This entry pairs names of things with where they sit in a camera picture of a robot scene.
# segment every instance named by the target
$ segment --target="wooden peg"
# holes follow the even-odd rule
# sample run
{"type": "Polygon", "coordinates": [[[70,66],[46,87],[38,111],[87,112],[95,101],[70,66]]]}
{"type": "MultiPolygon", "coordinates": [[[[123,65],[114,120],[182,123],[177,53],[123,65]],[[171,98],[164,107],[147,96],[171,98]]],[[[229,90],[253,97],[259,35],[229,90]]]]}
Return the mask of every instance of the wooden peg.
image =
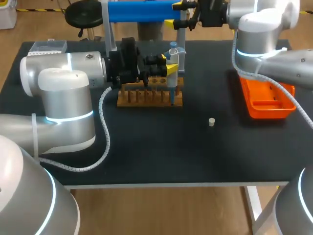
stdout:
{"type": "Polygon", "coordinates": [[[179,86],[176,86],[175,95],[179,95],[179,92],[180,92],[179,86]]]}
{"type": "Polygon", "coordinates": [[[148,90],[147,89],[145,89],[144,98],[145,98],[145,102],[147,102],[147,99],[148,99],[148,90]]]}
{"type": "Polygon", "coordinates": [[[138,89],[136,90],[136,102],[137,103],[139,102],[139,90],[138,89]]]}
{"type": "Polygon", "coordinates": [[[152,89],[152,101],[154,101],[156,98],[156,91],[155,89],[152,89]]]}
{"type": "Polygon", "coordinates": [[[163,99],[164,99],[164,91],[161,91],[161,103],[163,103],[163,99]]]}
{"type": "Polygon", "coordinates": [[[131,91],[128,90],[128,102],[130,103],[132,101],[131,91]]]}
{"type": "Polygon", "coordinates": [[[121,92],[122,92],[122,96],[124,97],[125,96],[125,85],[124,84],[122,84],[121,92]]]}

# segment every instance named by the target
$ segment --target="black stool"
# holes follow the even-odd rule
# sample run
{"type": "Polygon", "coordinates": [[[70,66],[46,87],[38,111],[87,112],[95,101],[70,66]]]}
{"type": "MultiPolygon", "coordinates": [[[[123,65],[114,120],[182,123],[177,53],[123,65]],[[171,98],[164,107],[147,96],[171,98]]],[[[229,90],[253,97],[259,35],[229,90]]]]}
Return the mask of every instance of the black stool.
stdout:
{"type": "Polygon", "coordinates": [[[86,28],[89,40],[101,40],[101,37],[95,37],[93,32],[94,27],[102,25],[103,23],[101,3],[99,1],[82,0],[74,2],[65,10],[64,16],[70,26],[81,29],[78,33],[78,37],[82,37],[84,28],[86,28]]]}

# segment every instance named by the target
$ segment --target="blue bar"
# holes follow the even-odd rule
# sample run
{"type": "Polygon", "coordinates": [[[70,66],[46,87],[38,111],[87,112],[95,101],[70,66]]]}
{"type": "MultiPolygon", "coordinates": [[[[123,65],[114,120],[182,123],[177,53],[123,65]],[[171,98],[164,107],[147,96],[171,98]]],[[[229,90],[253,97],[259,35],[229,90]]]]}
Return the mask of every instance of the blue bar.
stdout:
{"type": "Polygon", "coordinates": [[[180,19],[180,11],[173,11],[172,4],[179,0],[167,1],[109,1],[109,19],[117,22],[163,22],[180,19]]]}

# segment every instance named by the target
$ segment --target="white box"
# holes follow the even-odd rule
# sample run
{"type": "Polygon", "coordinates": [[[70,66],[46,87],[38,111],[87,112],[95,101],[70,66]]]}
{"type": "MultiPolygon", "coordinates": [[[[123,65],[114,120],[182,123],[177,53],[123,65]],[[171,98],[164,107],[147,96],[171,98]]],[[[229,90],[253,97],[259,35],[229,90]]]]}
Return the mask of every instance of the white box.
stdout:
{"type": "Polygon", "coordinates": [[[5,6],[0,6],[0,29],[14,28],[17,18],[16,1],[8,0],[5,6]]]}

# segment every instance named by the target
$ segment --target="floor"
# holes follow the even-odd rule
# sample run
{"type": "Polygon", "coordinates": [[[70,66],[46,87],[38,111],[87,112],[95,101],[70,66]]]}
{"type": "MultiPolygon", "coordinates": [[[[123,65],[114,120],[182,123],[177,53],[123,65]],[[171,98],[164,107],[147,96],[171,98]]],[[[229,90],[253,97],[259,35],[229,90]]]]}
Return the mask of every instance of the floor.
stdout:
{"type": "MultiPolygon", "coordinates": [[[[303,9],[313,9],[303,0],[303,9]]],[[[63,7],[66,0],[61,0],[63,7]]],[[[58,8],[55,0],[23,0],[18,8],[58,8]]],[[[297,28],[282,34],[293,49],[313,48],[313,15],[301,15],[297,28]]],[[[137,38],[136,24],[114,25],[117,40],[137,38]]],[[[0,87],[2,87],[21,43],[24,41],[78,40],[79,30],[69,26],[58,12],[20,12],[14,29],[0,30],[0,87]]],[[[104,35],[102,27],[95,29],[104,35]]],[[[164,39],[174,40],[175,32],[164,29],[164,39]]],[[[232,32],[222,28],[197,27],[187,40],[230,40],[232,32]]],[[[258,187],[264,207],[276,187],[258,187]]],[[[248,235],[246,199],[242,189],[233,188],[146,188],[94,189],[73,192],[81,210],[80,235],[248,235]]]]}

